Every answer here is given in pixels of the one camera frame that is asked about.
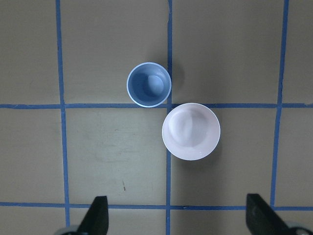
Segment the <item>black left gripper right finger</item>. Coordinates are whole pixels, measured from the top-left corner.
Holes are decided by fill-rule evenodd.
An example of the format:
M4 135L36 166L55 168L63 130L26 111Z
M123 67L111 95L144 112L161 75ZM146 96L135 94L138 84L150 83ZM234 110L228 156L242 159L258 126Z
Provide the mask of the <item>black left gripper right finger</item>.
M246 225L252 235L295 235L296 229L289 228L256 193L246 196Z

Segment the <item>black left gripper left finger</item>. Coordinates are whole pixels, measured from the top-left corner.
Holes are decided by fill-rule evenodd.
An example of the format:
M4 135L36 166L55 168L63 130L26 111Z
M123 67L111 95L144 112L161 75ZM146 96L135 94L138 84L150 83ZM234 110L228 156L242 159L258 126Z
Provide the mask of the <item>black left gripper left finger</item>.
M77 235L106 235L108 232L107 196L97 196L79 225Z

